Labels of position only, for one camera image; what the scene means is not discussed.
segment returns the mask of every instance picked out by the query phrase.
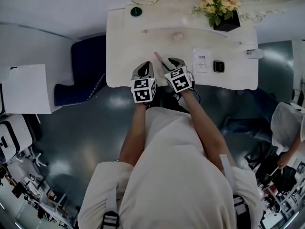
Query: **buckle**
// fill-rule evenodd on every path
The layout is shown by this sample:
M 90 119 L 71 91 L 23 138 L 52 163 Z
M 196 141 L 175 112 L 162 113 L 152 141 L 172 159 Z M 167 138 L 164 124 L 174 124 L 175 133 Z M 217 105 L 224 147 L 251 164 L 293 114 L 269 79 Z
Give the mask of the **buckle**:
M 101 229 L 103 229 L 104 226 L 114 227 L 117 229 L 120 225 L 119 219 L 120 219 L 120 217 L 117 213 L 115 213 L 113 211 L 106 212 L 103 216 Z

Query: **black vase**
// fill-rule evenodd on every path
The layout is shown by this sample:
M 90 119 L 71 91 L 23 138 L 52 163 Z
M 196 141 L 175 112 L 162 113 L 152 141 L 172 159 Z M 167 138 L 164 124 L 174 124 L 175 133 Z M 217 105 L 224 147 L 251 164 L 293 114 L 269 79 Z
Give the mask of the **black vase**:
M 224 16 L 219 16 L 221 22 L 219 25 L 214 24 L 214 30 L 216 31 L 231 31 L 240 27 L 238 14 L 236 11 L 233 11 L 233 18 L 224 20 Z

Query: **blue chair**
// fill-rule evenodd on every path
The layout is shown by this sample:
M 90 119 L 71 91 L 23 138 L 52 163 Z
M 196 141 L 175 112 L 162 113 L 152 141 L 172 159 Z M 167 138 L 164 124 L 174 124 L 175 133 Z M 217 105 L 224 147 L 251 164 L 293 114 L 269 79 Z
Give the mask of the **blue chair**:
M 57 84 L 54 89 L 56 107 L 87 102 L 106 84 L 106 36 L 77 42 L 71 47 L 74 85 Z

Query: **black and white marker cube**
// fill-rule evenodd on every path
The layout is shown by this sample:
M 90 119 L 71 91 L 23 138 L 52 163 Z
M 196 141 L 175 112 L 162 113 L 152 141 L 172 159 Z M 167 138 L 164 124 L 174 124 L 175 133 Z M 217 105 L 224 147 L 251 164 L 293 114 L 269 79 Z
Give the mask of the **black and white marker cube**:
M 135 103 L 151 102 L 156 90 L 155 78 L 131 80 L 131 91 Z
M 177 70 L 165 74 L 167 83 L 178 93 L 192 87 L 192 74 L 183 66 Z

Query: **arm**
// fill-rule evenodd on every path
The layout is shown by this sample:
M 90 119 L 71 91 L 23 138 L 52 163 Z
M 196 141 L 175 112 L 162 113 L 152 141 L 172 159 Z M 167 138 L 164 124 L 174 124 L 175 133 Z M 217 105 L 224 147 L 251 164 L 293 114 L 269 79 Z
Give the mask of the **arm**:
M 145 112 L 146 106 L 136 104 L 132 125 L 123 143 L 119 161 L 135 166 L 145 146 Z
M 300 144 L 301 144 L 301 129 L 296 134 L 295 140 L 292 143 L 292 146 L 290 147 L 290 149 L 285 154 L 283 154 L 283 156 L 277 162 L 277 164 L 279 165 L 280 169 L 284 168 L 288 164 L 289 160 L 296 153 L 296 151 L 299 148 Z
M 195 99 L 190 90 L 181 92 L 190 111 L 195 130 L 203 144 L 204 151 L 209 160 L 219 169 L 223 170 L 220 154 L 227 154 L 229 162 L 235 166 L 235 162 L 225 143 L 223 135 L 207 116 L 201 105 Z

